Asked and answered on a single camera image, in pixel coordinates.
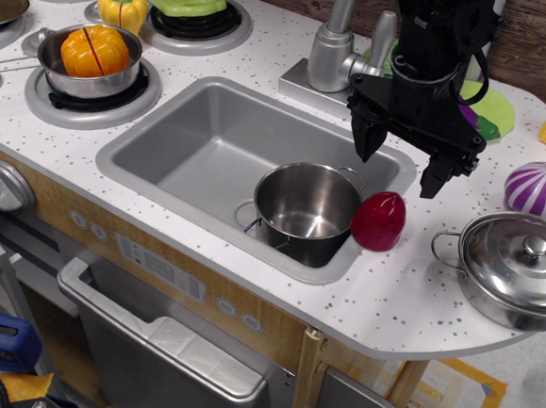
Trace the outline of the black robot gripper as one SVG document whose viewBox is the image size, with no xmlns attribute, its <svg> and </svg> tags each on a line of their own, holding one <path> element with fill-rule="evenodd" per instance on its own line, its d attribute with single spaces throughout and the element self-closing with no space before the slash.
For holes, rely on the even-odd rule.
<svg viewBox="0 0 546 408">
<path fill-rule="evenodd" d="M 472 174 L 476 155 L 486 148 L 486 140 L 459 110 L 467 69 L 457 67 L 437 79 L 410 76 L 398 66 L 392 70 L 391 78 L 350 77 L 356 153 L 368 161 L 392 133 L 432 155 L 421 178 L 421 197 L 432 199 L 451 178 Z"/>
</svg>

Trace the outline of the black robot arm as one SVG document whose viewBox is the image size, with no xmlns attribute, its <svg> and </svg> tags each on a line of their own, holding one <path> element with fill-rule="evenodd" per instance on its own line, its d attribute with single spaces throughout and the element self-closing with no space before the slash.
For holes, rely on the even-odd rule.
<svg viewBox="0 0 546 408">
<path fill-rule="evenodd" d="M 390 56 L 390 77 L 354 73 L 348 99 L 355 148 L 363 160 L 388 134 L 430 157 L 422 173 L 421 196 L 435 198 L 453 177 L 469 175 L 486 148 L 485 139 L 464 117 L 488 91 L 460 96 L 471 59 L 488 66 L 483 48 L 503 20 L 495 0 L 397 0 L 400 35 Z"/>
</svg>

